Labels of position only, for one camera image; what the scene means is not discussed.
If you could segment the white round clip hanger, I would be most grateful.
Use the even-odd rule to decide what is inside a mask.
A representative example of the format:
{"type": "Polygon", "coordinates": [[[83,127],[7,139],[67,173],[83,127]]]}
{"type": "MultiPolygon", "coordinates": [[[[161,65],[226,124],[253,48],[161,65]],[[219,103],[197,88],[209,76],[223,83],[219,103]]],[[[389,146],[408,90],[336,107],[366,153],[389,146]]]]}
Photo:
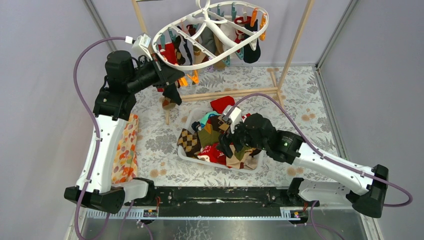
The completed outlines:
{"type": "Polygon", "coordinates": [[[232,59],[244,60],[244,46],[253,50],[266,38],[270,16],[257,5],[239,0],[195,2],[197,10],[163,27],[152,39],[152,49],[165,64],[189,72],[213,67],[218,63],[229,66],[232,59]],[[258,20],[257,31],[250,31],[258,20]],[[169,63],[161,54],[162,47],[172,42],[177,64],[169,63]]]}

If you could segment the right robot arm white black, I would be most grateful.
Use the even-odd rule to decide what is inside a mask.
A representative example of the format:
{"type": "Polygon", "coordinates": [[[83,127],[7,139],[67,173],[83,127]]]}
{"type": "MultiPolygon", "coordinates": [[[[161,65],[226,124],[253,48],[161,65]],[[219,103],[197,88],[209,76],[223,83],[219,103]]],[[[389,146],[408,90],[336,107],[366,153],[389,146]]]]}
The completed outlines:
{"type": "Polygon", "coordinates": [[[287,201],[299,206],[304,201],[330,200],[334,204],[350,203],[357,212],[371,218],[382,216],[387,193],[389,170],[349,162],[341,157],[320,152],[302,136],[276,129],[268,118],[254,113],[246,118],[225,113],[219,123],[224,133],[219,137],[218,149],[232,157],[243,148],[259,149],[276,162],[311,169],[334,180],[322,184],[311,180],[295,180],[287,191],[287,201]]]}

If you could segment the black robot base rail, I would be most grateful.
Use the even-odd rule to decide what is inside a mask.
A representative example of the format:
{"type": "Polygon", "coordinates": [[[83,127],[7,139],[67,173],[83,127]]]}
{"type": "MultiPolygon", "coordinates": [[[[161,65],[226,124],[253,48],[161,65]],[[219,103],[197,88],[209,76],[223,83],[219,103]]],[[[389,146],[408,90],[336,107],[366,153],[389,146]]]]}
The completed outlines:
{"type": "Polygon", "coordinates": [[[284,209],[302,212],[312,204],[286,187],[157,186],[133,205],[159,217],[278,218],[284,209]]]}

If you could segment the red snowflake christmas sock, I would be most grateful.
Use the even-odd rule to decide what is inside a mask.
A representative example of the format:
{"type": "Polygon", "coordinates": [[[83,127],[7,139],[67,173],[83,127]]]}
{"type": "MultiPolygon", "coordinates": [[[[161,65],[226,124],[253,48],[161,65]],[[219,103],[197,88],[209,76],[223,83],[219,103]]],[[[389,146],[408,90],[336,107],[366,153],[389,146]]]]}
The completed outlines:
{"type": "Polygon", "coordinates": [[[217,148],[218,145],[219,143],[206,145],[197,155],[197,158],[205,162],[226,166],[227,165],[226,155],[220,150],[218,150],[217,148]]]}

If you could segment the dark navy sock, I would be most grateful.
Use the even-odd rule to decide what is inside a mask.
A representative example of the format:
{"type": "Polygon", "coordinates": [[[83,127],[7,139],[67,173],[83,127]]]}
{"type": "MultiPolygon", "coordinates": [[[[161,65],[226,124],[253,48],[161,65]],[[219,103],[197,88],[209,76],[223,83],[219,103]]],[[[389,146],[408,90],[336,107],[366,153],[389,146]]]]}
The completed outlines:
{"type": "MultiPolygon", "coordinates": [[[[258,20],[257,19],[255,20],[255,23],[253,26],[250,26],[250,23],[246,23],[244,27],[247,30],[255,32],[258,30],[258,20]]],[[[248,64],[257,62],[261,56],[261,48],[258,42],[256,42],[255,50],[253,50],[251,46],[247,44],[243,47],[243,51],[244,51],[243,61],[248,64]]]]}

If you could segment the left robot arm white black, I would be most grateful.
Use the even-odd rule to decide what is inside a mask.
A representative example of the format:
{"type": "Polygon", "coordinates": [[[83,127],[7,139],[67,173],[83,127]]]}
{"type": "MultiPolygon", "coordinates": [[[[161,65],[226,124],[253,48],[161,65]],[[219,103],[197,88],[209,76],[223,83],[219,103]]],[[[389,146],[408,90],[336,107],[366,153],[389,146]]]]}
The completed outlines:
{"type": "Polygon", "coordinates": [[[65,189],[64,198],[84,208],[116,214],[130,201],[148,206],[155,200],[151,180],[136,177],[112,182],[115,155],[136,104],[136,93],[148,87],[162,88],[168,98],[180,103],[176,82],[184,72],[156,54],[134,58],[125,50],[107,55],[105,71],[94,107],[89,109],[94,127],[86,161],[76,184],[65,189]]]}

